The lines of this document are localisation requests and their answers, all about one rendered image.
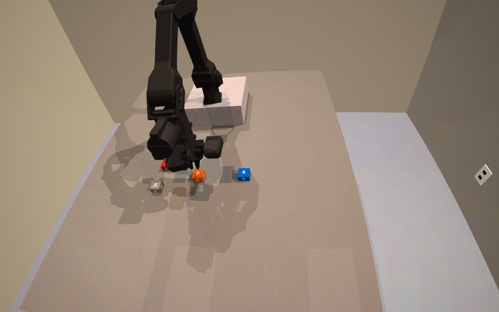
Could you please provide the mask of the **blue block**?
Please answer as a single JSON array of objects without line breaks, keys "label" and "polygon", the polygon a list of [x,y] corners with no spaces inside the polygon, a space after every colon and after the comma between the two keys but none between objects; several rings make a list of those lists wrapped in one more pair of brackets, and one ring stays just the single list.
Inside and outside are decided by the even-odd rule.
[{"label": "blue block", "polygon": [[238,168],[238,181],[250,181],[250,168]]}]

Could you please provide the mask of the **red block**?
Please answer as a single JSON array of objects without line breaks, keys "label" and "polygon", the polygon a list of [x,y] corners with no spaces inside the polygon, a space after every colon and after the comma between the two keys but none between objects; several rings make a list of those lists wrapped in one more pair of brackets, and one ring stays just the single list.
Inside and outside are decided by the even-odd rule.
[{"label": "red block", "polygon": [[163,171],[170,171],[166,166],[165,166],[165,159],[163,161],[163,163],[161,164],[161,168]]}]

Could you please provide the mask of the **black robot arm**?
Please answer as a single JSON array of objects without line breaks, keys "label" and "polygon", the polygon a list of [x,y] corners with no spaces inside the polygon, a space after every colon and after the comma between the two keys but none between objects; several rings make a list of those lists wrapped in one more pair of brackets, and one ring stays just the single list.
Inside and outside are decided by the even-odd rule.
[{"label": "black robot arm", "polygon": [[[172,172],[186,170],[194,162],[194,153],[179,140],[190,125],[185,112],[185,89],[178,73],[178,27],[193,63],[192,80],[202,88],[204,105],[220,103],[222,74],[207,59],[195,22],[197,0],[161,0],[155,9],[155,66],[147,83],[147,119],[155,125],[147,149],[165,158]],[[164,109],[155,110],[155,107]]]}]

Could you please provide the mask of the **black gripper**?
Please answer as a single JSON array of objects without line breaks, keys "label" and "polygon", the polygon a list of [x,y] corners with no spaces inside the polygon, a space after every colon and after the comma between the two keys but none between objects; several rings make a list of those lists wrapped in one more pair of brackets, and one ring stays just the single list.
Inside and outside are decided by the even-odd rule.
[{"label": "black gripper", "polygon": [[182,132],[179,136],[179,140],[182,140],[189,146],[189,150],[194,153],[194,164],[197,169],[200,167],[200,160],[202,160],[203,155],[208,159],[218,159],[220,157],[223,139],[220,136],[208,136],[204,140],[196,140],[196,134],[192,132],[192,123],[188,129]]}]

